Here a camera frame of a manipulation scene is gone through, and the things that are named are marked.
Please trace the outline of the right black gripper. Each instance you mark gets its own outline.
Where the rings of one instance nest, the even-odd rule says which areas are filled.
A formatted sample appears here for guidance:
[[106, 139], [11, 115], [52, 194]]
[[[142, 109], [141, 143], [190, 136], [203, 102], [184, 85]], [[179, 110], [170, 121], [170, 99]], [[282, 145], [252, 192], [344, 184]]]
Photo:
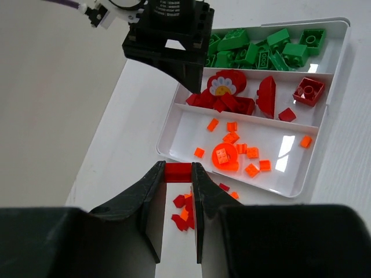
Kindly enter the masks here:
[[139, 21], [130, 25], [123, 52], [199, 94], [213, 18], [214, 9], [205, 1], [148, 1]]

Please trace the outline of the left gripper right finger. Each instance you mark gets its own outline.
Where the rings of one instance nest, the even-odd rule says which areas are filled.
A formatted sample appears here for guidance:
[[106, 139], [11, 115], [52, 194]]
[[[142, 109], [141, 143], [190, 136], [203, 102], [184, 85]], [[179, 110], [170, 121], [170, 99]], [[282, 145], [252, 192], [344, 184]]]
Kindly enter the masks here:
[[370, 233], [339, 204], [244, 205], [191, 170], [203, 277], [369, 277]]

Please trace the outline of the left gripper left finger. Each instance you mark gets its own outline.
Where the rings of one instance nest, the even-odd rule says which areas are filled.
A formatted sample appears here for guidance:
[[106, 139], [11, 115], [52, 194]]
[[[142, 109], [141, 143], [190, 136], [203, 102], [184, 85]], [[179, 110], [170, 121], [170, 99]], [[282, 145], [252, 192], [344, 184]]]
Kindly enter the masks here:
[[77, 207], [1, 209], [2, 277], [154, 277], [166, 185], [157, 162], [116, 197]]

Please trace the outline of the red flower print lego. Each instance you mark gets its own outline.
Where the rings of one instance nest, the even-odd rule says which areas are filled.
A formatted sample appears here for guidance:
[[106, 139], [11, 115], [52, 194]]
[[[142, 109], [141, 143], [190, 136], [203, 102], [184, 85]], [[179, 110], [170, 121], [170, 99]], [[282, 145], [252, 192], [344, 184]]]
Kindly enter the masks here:
[[207, 89], [214, 96], [230, 94], [237, 95], [244, 91], [247, 85], [247, 77], [242, 71], [224, 69], [211, 76], [207, 82]]

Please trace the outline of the red arch lego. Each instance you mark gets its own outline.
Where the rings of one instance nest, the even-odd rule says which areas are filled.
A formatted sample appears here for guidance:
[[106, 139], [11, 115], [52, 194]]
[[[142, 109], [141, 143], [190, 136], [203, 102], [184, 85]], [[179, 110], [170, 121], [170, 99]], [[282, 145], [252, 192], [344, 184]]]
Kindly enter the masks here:
[[268, 119], [275, 117], [276, 83], [273, 76], [264, 78], [257, 89], [256, 104]]

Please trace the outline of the orange dome lego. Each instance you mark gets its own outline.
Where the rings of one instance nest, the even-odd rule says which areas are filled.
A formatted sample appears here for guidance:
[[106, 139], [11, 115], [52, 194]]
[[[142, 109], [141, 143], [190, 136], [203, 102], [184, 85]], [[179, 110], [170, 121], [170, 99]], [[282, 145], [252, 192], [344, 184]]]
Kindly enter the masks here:
[[212, 151], [212, 163], [222, 171], [237, 171], [239, 169], [238, 152], [234, 145], [221, 143]]

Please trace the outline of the small red lego brick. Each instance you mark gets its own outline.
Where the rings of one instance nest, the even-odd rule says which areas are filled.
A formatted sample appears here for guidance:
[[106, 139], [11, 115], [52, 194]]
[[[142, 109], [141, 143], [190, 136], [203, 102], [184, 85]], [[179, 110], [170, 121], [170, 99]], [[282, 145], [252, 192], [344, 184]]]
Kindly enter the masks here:
[[166, 183], [191, 183], [191, 163], [166, 163], [164, 179]]

